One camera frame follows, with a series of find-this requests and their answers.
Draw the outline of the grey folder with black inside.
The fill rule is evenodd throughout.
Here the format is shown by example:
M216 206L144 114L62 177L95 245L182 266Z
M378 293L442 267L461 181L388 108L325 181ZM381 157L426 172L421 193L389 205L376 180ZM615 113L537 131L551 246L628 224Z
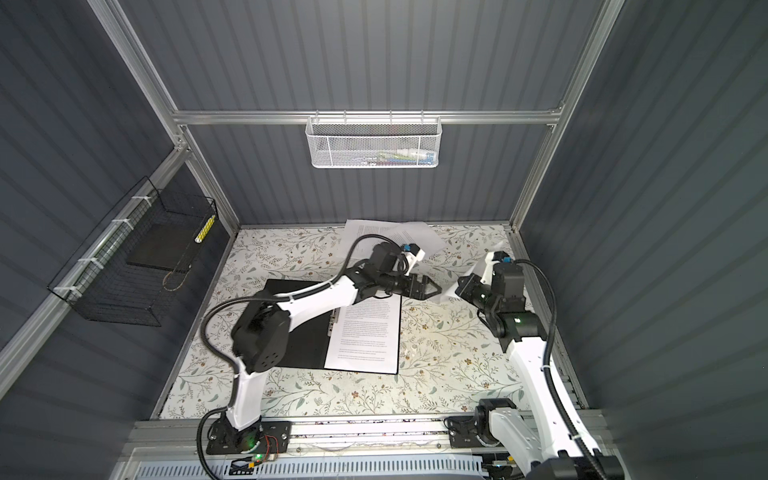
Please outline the grey folder with black inside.
M236 371L327 370L324 362L340 309L365 301L356 300L353 282L347 277L330 285L269 280L266 291L276 294L279 302L250 303L232 330Z

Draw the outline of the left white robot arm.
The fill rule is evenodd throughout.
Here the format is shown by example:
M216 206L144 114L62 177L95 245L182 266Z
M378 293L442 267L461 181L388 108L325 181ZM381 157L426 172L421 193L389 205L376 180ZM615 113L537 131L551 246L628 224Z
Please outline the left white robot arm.
M206 413L217 414L208 434L226 453L252 453L265 443L261 401L269 372L285 356L293 330L327 312L349 307L380 292L425 301L442 293L429 276L415 274L425 251L417 244L398 244L380 234L353 241L338 273L331 279L285 293L261 290L232 298L210 308L199 326L199 338L213 355L233 370L228 404ZM208 325L221 311L243 304L233 325L231 352L222 352L209 339Z

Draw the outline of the printed sheet near left arm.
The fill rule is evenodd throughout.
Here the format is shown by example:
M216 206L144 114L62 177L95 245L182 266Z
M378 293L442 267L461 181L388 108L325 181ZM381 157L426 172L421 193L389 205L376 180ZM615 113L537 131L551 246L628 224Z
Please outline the printed sheet near left arm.
M446 242L424 222L401 223L387 230L384 235L400 245L416 244L425 252L425 259L433 257L446 247Z

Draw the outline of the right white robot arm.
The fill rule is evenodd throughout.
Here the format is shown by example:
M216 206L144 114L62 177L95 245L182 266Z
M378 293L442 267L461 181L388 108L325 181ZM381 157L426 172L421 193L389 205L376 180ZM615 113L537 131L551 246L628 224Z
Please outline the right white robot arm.
M511 401L483 399L475 409L476 434L502 446L525 479L622 479L620 460L604 454L583 424L552 361L556 324L544 324L526 307L529 264L492 252L455 284L455 297L475 308L507 354L535 422L529 427Z

